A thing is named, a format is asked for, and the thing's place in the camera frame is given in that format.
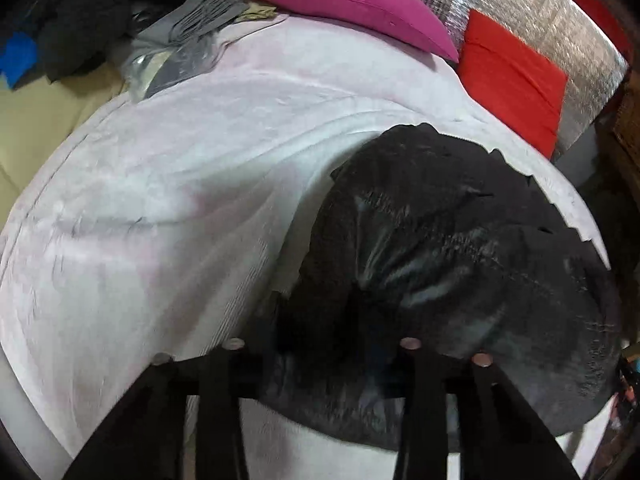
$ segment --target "beige fabric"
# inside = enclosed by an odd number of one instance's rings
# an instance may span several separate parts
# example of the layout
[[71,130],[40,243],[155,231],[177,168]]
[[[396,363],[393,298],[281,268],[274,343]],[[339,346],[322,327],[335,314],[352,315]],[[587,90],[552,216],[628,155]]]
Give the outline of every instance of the beige fabric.
[[0,227],[14,201],[49,155],[93,113],[120,94],[124,82],[104,64],[83,76],[45,77],[15,91],[0,83]]

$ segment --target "magenta cushion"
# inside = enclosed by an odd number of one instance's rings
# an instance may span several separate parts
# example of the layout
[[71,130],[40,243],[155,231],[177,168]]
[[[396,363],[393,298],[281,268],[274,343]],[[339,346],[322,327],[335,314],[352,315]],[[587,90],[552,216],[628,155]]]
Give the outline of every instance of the magenta cushion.
[[458,61],[447,29],[420,0],[265,0],[292,12],[356,23]]

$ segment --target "white sheet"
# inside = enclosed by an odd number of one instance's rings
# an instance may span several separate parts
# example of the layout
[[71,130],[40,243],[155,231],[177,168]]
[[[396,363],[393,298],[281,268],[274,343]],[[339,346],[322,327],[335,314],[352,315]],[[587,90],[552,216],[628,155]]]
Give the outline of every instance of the white sheet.
[[14,206],[0,342],[65,449],[78,453],[156,352],[190,358],[236,332],[299,203],[365,140],[423,121],[533,174],[607,261],[575,189],[443,60],[291,17],[229,46],[209,74],[105,105]]

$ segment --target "blue object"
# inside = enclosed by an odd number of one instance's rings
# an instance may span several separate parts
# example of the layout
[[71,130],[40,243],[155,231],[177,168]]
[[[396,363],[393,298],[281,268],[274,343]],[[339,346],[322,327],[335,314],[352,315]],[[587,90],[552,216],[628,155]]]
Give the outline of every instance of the blue object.
[[13,88],[37,60],[38,47],[35,41],[24,32],[14,33],[0,54],[0,73],[4,73],[9,88]]

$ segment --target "silver insulation mat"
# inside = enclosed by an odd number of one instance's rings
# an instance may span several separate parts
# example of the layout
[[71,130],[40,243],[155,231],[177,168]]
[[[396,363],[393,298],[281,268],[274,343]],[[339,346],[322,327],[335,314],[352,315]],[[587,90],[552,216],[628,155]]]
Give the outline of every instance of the silver insulation mat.
[[458,50],[469,10],[477,9],[548,57],[568,76],[558,128],[567,150],[612,97],[628,65],[572,0],[422,0],[445,24]]

